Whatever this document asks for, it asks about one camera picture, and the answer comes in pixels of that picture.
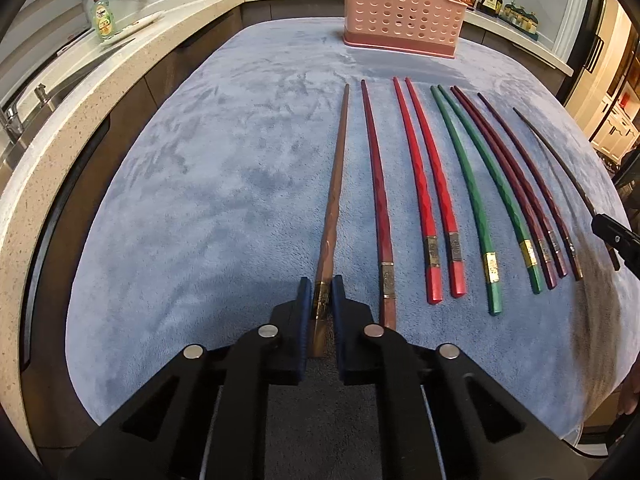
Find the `patterned ceramic plate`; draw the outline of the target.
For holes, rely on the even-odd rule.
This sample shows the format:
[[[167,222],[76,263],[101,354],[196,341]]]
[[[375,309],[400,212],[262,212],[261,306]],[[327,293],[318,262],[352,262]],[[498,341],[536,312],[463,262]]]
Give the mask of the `patterned ceramic plate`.
[[[116,32],[116,34],[113,37],[103,40],[102,46],[106,47],[106,46],[111,46],[112,44],[117,44],[119,41],[122,41],[132,36],[139,30],[144,29],[146,26],[149,26],[155,23],[156,21],[160,20],[163,16],[164,16],[164,12],[158,11],[151,15],[145,16],[144,18],[139,18],[137,21],[134,21],[131,24],[127,25],[119,32]]]

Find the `dark red chopstick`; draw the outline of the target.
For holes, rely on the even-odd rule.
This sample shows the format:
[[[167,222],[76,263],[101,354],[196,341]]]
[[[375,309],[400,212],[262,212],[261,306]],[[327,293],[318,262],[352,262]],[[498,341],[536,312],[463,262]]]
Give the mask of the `dark red chopstick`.
[[[388,214],[378,135],[376,134],[369,90],[364,79],[360,81],[360,86],[372,172],[376,247],[378,248],[378,281],[380,282],[381,296],[380,322],[383,326],[394,330],[396,328],[395,268],[390,215]]]

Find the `pink perforated utensil holder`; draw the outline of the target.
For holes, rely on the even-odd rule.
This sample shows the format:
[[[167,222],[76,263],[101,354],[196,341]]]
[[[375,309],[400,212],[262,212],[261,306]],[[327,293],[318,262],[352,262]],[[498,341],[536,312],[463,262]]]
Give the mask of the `pink perforated utensil holder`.
[[[345,0],[344,43],[453,58],[465,10],[461,0]]]

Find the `brown wooden chopstick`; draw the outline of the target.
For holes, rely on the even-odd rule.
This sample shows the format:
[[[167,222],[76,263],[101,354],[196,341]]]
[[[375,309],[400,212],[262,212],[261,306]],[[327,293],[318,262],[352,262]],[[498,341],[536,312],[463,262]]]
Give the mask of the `brown wooden chopstick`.
[[[594,217],[597,214],[596,208],[594,208],[593,203],[590,200],[588,194],[586,193],[582,185],[578,182],[577,178],[572,173],[572,170],[568,168],[567,164],[564,162],[560,154],[557,151],[555,151],[555,148],[551,145],[551,143],[542,135],[542,133],[534,126],[534,124],[524,116],[522,112],[520,112],[516,107],[512,107],[512,110],[514,110],[514,113],[518,115],[518,118],[520,118],[521,121],[524,122],[524,124],[530,129],[530,131],[537,137],[537,139],[542,143],[542,145],[546,147],[549,153],[558,162],[560,167],[565,172],[566,176],[570,179],[570,182],[572,182],[572,185],[574,186],[575,190],[577,191],[580,198],[582,199],[582,202],[585,204],[586,208],[591,214],[591,217]],[[619,271],[622,268],[622,266],[620,265],[620,259],[617,257],[615,249],[613,248],[613,246],[611,246],[607,242],[604,242],[604,244],[605,244],[606,250],[608,251],[608,255],[610,256],[610,259],[612,261],[614,270]]]
[[[320,254],[314,278],[314,298],[310,326],[310,350],[312,358],[320,358],[326,348],[326,319],[329,313],[330,285],[333,278],[334,254],[337,240],[337,222],[340,215],[340,197],[342,190],[346,132],[348,121],[350,85],[345,84],[340,123],[333,157],[326,215],[324,216]]]

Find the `green dish soap bottle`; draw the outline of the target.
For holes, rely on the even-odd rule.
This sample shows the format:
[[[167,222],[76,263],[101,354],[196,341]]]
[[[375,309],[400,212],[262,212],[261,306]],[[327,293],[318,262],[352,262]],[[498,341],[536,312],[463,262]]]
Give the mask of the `green dish soap bottle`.
[[[101,40],[107,40],[115,35],[115,19],[107,0],[92,0],[92,22]]]

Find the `bright red chopstick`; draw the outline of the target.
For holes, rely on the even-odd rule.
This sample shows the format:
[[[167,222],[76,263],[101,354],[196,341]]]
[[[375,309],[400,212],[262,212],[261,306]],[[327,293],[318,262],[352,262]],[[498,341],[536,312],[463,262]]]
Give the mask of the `bright red chopstick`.
[[[439,304],[444,299],[444,295],[442,294],[442,271],[440,270],[438,240],[431,197],[428,194],[423,160],[416,140],[416,130],[414,130],[407,101],[397,77],[393,78],[393,84],[405,127],[414,185],[416,186],[416,200],[418,201],[424,255],[426,300],[429,304]]]
[[[460,247],[458,224],[456,215],[454,214],[454,207],[451,203],[447,179],[442,169],[442,162],[440,161],[434,136],[430,124],[427,121],[418,92],[416,92],[416,88],[414,88],[413,82],[409,77],[405,78],[405,83],[421,127],[435,181],[440,218],[442,218],[442,226],[444,227],[446,237],[450,292],[454,298],[460,298],[466,294],[464,262]]]

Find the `green chopstick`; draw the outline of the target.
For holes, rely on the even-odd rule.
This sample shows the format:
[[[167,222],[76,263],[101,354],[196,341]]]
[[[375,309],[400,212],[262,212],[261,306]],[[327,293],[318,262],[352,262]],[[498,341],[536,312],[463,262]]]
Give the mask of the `green chopstick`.
[[[500,168],[491,149],[480,133],[480,129],[474,124],[471,118],[462,110],[461,106],[454,102],[454,99],[442,86],[431,86],[433,96],[446,102],[445,110],[452,110],[462,123],[462,126],[475,148],[483,159],[483,162],[494,181],[503,205],[506,207],[511,224],[514,229],[518,246],[520,246],[523,260],[529,277],[530,287],[534,294],[540,294],[544,289],[544,280],[541,277],[537,258],[535,256],[532,240],[525,219],[523,218],[520,205],[516,200],[508,180]]]
[[[447,110],[445,97],[436,86],[431,86],[431,94],[436,105],[442,115],[445,126],[449,133],[454,151],[456,152],[462,176],[466,189],[469,193],[469,199],[473,211],[473,218],[478,236],[478,244],[480,244],[480,256],[482,257],[483,272],[487,290],[488,313],[491,316],[497,316],[502,312],[501,295],[500,295],[500,278],[498,271],[497,255],[494,251],[491,236],[489,234],[488,220],[480,197],[480,189],[477,186],[473,170],[469,163],[468,156],[460,140],[454,122]]]

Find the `grey blue table cloth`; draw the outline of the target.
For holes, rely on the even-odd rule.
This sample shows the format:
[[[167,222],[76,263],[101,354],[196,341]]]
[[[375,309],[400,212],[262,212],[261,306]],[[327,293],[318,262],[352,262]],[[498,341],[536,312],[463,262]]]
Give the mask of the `grey blue table cloth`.
[[[420,96],[460,230],[468,291],[426,301],[416,188],[393,78]],[[615,271],[591,214],[516,107],[555,148],[596,211],[625,219],[608,173],[554,96],[512,58],[460,41],[454,58],[357,49],[338,18],[247,27],[160,107],[117,170],[74,279],[66,360],[78,398],[103,422],[191,342],[216,348],[266,322],[316,272],[345,84],[350,85],[335,270],[350,298],[378,304],[365,80],[384,171],[398,330],[451,341],[557,434],[583,422],[639,351],[639,283]],[[503,310],[488,313],[468,191],[431,86],[480,92],[541,172],[584,278],[534,294],[494,181],[465,144],[489,220]]]

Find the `maroon chopstick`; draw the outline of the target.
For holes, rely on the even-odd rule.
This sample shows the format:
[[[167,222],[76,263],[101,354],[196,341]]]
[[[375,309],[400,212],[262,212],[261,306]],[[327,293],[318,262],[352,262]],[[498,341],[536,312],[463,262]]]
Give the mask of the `maroon chopstick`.
[[[499,145],[500,138],[495,134],[495,130],[488,124],[488,122],[486,122],[486,119],[482,114],[480,114],[473,103],[458,87],[452,86],[450,90],[474,120],[474,124],[477,126],[477,129],[483,133],[487,144],[494,153],[495,158],[498,160],[498,163],[506,176],[506,180],[508,180],[510,184],[512,194],[518,201],[521,216],[526,222],[526,234],[524,235],[524,240],[520,243],[521,251],[526,262],[533,263],[533,268],[542,273],[548,289],[554,289],[558,283],[556,282],[555,275],[552,271],[550,258],[544,253],[544,245],[541,240],[541,230],[539,229],[536,221],[533,208],[530,206],[529,200],[520,185],[520,182],[518,182],[518,177],[516,176],[511,163],[508,161],[506,154],[504,154],[504,149]]]
[[[529,156],[528,151],[524,148],[521,141],[518,140],[518,137],[506,123],[506,121],[501,117],[501,115],[496,111],[495,107],[493,107],[488,99],[486,99],[480,92],[477,93],[478,97],[483,101],[483,103],[487,106],[488,110],[495,116],[498,120],[498,123],[502,125],[502,128],[506,132],[508,136],[510,136],[511,141],[515,145],[518,152],[521,154],[522,159],[526,163],[530,173],[534,177],[536,183],[538,184],[538,188],[540,188],[540,192],[542,196],[544,196],[544,200],[546,201],[549,210],[552,214],[552,217],[555,221],[556,226],[558,227],[560,237],[562,238],[563,245],[568,255],[568,260],[570,260],[570,266],[572,267],[572,271],[574,273],[574,277],[576,281],[581,281],[584,278],[584,274],[582,273],[582,266],[579,263],[577,252],[575,246],[573,244],[572,238],[570,237],[570,232],[568,232],[566,223],[564,222],[559,208],[555,205],[555,201],[552,197],[551,192],[544,182],[541,173],[535,166],[533,159]]]
[[[511,151],[506,147],[501,136],[498,135],[496,129],[488,122],[488,120],[482,115],[480,110],[475,106],[475,104],[462,92],[462,90],[457,86],[451,87],[452,92],[462,99],[462,103],[469,105],[471,112],[475,114],[475,116],[480,120],[480,123],[488,130],[489,135],[494,139],[495,144],[497,144],[497,148],[501,151],[504,158],[508,162],[512,171],[515,174],[516,180],[521,185],[521,188],[524,191],[524,194],[529,202],[529,205],[533,208],[534,215],[537,220],[537,224],[541,229],[541,233],[546,240],[546,254],[553,260],[555,265],[555,270],[558,272],[560,278],[565,278],[567,276],[567,267],[565,263],[565,259],[562,255],[561,248],[558,244],[558,240],[552,230],[552,225],[544,213],[544,208],[542,208],[539,200],[527,180],[524,171],[522,170],[520,164],[512,155]]]

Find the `stainless steel sink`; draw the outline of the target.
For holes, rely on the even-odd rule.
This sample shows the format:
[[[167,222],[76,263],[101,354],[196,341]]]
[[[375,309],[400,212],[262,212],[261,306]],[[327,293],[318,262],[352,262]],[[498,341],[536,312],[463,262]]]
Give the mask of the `stainless steel sink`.
[[[26,148],[32,143],[36,134],[43,127],[52,113],[61,105],[70,94],[89,74],[100,64],[110,58],[115,52],[129,44],[131,39],[121,41],[119,44],[108,47],[105,53],[100,54],[95,60],[82,66],[76,72],[63,79],[59,84],[48,89],[44,84],[38,84],[34,93],[38,103],[32,111],[22,119],[22,132],[16,141],[11,141],[1,155],[1,171],[10,174],[24,155]]]

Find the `chrome sink faucet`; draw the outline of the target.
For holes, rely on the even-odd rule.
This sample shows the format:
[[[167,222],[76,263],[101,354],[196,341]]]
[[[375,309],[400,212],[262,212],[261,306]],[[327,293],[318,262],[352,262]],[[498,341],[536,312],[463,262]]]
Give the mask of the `chrome sink faucet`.
[[[24,133],[24,125],[15,104],[10,105],[6,110],[2,110],[1,125],[11,142],[17,144]]]

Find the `spice jar rack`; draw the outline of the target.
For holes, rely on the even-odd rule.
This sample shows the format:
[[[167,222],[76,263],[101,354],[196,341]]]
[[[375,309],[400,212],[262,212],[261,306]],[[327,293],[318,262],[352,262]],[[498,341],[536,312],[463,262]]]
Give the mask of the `spice jar rack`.
[[[529,36],[530,39],[538,40],[538,18],[522,6],[514,2],[506,4],[501,8],[499,18]]]

